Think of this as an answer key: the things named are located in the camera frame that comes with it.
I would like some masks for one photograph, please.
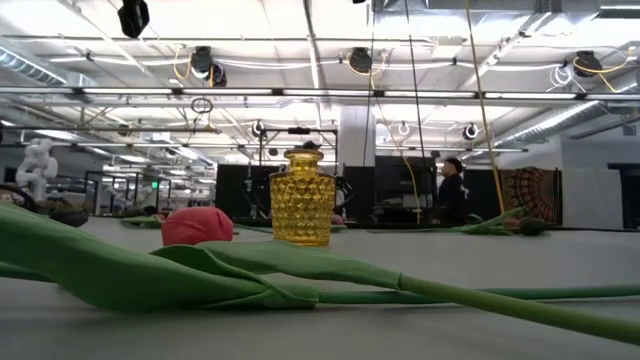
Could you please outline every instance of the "gray table surface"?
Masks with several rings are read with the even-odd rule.
[[[136,251],[158,230],[92,218],[84,229]],[[236,241],[269,240],[240,230]],[[542,238],[334,234],[331,250],[464,287],[640,282],[640,235],[555,232]],[[342,289],[364,288],[328,284]],[[638,298],[562,303],[640,321]],[[0,279],[0,359],[640,359],[640,347],[479,310],[323,306],[307,311],[114,314],[56,285]]]

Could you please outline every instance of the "ceiling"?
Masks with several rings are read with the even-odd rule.
[[[60,1],[0,0],[0,35],[44,66],[59,72],[83,74],[100,87],[208,87],[206,82],[203,84],[194,76],[180,79],[171,64],[174,59],[186,61],[196,45],[207,45],[212,47],[214,59],[223,65],[229,88],[368,89],[369,77],[355,73],[342,61],[353,47],[367,47],[372,49],[374,64],[382,66],[376,68],[372,76],[376,89],[412,90],[415,85],[418,90],[424,91],[477,90],[474,69],[470,66],[473,54],[468,28],[460,19],[445,16],[433,18],[429,22],[430,28],[423,32],[420,30],[422,24],[418,23],[420,20],[414,20],[411,42],[408,41],[408,28],[403,24],[397,27],[380,25],[380,28],[373,29],[375,39],[371,42],[372,26],[367,22],[370,15],[368,4],[354,5],[347,0],[313,1],[311,20],[320,61],[319,77],[314,80],[311,64],[315,59],[310,57],[313,52],[307,41],[309,30],[303,1],[148,1],[151,22],[140,39],[128,39],[122,35],[116,15],[120,1],[84,0],[75,3],[81,10],[80,16]],[[637,66],[632,59],[638,55],[635,49],[638,39],[635,32],[629,29],[637,29],[640,20],[589,17],[573,25],[565,24],[566,20],[554,20],[541,30],[520,38],[517,36],[518,29],[531,14],[496,14],[500,17],[474,15],[477,20],[474,21],[474,35],[478,62],[482,63],[498,54],[495,64],[486,66],[486,71],[482,73],[483,91],[581,92],[583,90],[580,87],[584,91],[602,87],[603,82],[597,76],[575,77],[575,82],[572,80],[566,86],[554,87],[552,82],[557,75],[554,66],[562,65],[565,59],[572,59],[578,50],[594,51],[605,68],[627,63],[619,71],[607,74],[610,79],[622,76]],[[416,84],[411,66],[412,50]],[[144,64],[144,71],[124,54]],[[451,64],[453,58],[458,65]],[[187,70],[183,63],[176,66],[178,75]],[[38,84],[0,68],[0,85]],[[117,97],[103,96],[98,99]],[[2,106],[14,106],[14,100],[15,97],[8,97]],[[59,116],[60,124],[68,126],[80,123],[81,108],[63,106],[64,97],[28,96],[19,100],[29,101],[29,106],[46,110],[51,116],[45,120]],[[340,121],[348,120],[340,119],[338,108],[344,105],[339,102],[320,105],[313,101],[293,102],[284,107],[272,104],[265,107],[260,106],[258,101],[255,104],[250,102],[246,107],[220,107],[216,104],[242,103],[243,99],[216,97],[210,100],[215,106],[214,110],[201,116],[184,103],[176,103],[174,107],[87,105],[84,116],[85,120],[95,117],[91,126],[129,123],[131,126],[166,127],[170,131],[185,126],[193,127],[194,124],[204,128],[209,124],[221,131],[220,134],[171,134],[172,141],[177,143],[198,144],[255,143],[251,126],[258,119],[265,127],[278,129],[295,126],[333,129],[339,126]],[[23,103],[19,105],[21,109],[25,108]],[[371,102],[371,105],[376,121],[383,123],[387,120],[394,138],[407,146],[420,143],[416,131],[419,121],[423,124],[422,140],[425,146],[473,146],[462,138],[462,129],[469,123],[482,127],[481,108],[475,102],[449,106],[423,104],[419,109],[410,101],[383,102],[380,106]],[[492,104],[485,110],[493,136],[499,136],[541,113],[545,106],[513,106],[505,103]],[[410,129],[408,135],[400,133],[400,128],[405,125]],[[125,141],[114,133],[94,132],[92,136],[109,141]],[[317,135],[282,134],[273,139],[271,144],[301,143],[308,139],[326,143]],[[140,139],[129,138],[126,141]],[[198,148],[198,151],[214,161],[247,161],[245,155],[239,156],[238,151],[231,148]],[[249,153],[255,155],[256,151],[250,150]],[[145,151],[145,156],[162,159],[164,155],[159,149],[151,149]],[[268,158],[278,160],[281,155]],[[326,147],[326,159],[333,158],[333,151]]]

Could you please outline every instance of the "yellow glass jar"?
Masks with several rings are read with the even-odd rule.
[[[335,178],[318,173],[324,155],[317,150],[287,150],[289,172],[272,174],[273,237],[303,246],[326,246],[335,206]]]

